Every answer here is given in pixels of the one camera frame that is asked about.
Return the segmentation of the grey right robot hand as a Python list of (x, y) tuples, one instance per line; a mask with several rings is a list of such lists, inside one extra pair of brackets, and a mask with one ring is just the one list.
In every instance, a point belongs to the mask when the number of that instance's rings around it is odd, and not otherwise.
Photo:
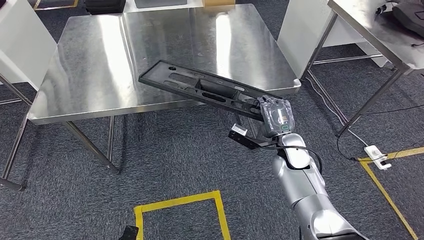
[(257, 98), (263, 117), (263, 135), (273, 138), (290, 133), (295, 128), (291, 104), (288, 100), (263, 95)]

